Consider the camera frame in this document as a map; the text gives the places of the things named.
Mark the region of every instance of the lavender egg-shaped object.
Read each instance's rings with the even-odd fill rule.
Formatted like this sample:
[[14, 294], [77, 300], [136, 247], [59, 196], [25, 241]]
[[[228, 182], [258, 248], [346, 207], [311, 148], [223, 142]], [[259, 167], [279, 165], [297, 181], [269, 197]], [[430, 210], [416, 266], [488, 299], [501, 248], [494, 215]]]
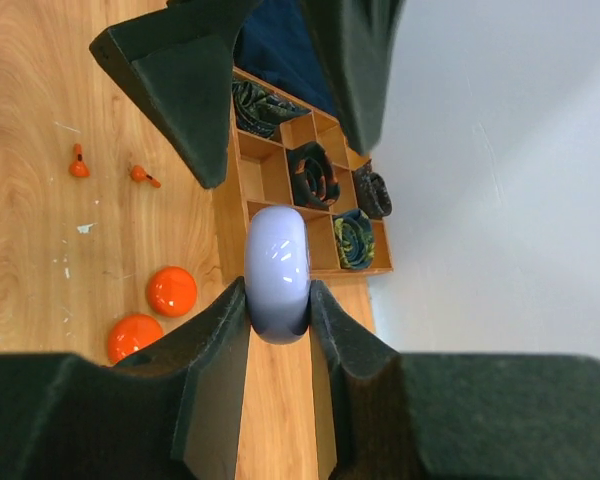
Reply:
[[255, 332], [269, 343], [299, 340], [309, 326], [309, 251], [304, 220], [289, 207], [268, 207], [251, 221], [244, 268]]

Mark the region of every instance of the clothing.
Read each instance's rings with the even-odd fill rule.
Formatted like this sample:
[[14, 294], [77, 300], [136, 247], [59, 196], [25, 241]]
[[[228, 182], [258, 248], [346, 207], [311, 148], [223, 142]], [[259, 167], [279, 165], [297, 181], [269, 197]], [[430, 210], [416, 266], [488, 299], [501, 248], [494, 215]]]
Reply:
[[299, 0], [263, 0], [243, 24], [233, 55], [237, 67], [336, 115]]
[[333, 219], [340, 266], [351, 270], [368, 268], [375, 255], [375, 238], [369, 217], [356, 208]]
[[340, 185], [331, 161], [316, 142], [287, 150], [293, 203], [327, 210], [340, 197]]
[[371, 161], [353, 172], [358, 206], [376, 220], [391, 214], [393, 209], [389, 192], [380, 175], [371, 171]]
[[234, 78], [231, 90], [238, 128], [259, 137], [271, 138], [281, 123], [309, 113], [248, 80]]

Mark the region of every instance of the white surface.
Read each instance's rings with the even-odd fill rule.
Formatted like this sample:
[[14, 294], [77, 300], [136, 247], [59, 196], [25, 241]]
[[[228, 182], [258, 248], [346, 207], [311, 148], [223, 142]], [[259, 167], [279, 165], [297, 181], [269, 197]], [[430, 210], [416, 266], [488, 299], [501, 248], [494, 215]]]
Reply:
[[408, 351], [600, 358], [600, 0], [410, 0], [375, 169]]

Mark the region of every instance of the orange ball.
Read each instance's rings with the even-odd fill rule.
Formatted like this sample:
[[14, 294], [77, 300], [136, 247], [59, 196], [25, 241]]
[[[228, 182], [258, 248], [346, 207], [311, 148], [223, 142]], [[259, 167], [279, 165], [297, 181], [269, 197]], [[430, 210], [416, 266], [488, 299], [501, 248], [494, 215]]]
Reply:
[[129, 315], [116, 323], [109, 333], [109, 360], [118, 363], [127, 355], [160, 340], [163, 335], [162, 327], [155, 318], [141, 313]]
[[151, 308], [167, 317], [181, 317], [193, 308], [198, 287], [184, 268], [166, 267], [156, 273], [147, 286]]

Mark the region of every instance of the white speck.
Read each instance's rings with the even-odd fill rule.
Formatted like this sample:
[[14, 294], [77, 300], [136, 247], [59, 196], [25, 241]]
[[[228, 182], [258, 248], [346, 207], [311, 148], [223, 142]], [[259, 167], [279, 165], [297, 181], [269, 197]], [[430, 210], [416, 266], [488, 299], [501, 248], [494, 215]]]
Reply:
[[76, 133], [82, 133], [82, 132], [80, 132], [80, 130], [78, 130], [78, 129], [71, 128], [71, 127], [67, 127], [66, 125], [62, 125], [61, 123], [58, 123], [58, 122], [53, 122], [53, 123], [55, 123], [55, 124], [56, 124], [58, 127], [60, 127], [60, 128], [64, 128], [65, 130], [71, 130], [72, 132], [76, 132]]
[[85, 225], [78, 225], [76, 228], [78, 229], [78, 233], [84, 235], [86, 233], [90, 233], [91, 228], [93, 228], [94, 225], [97, 225], [97, 223], [87, 223]]

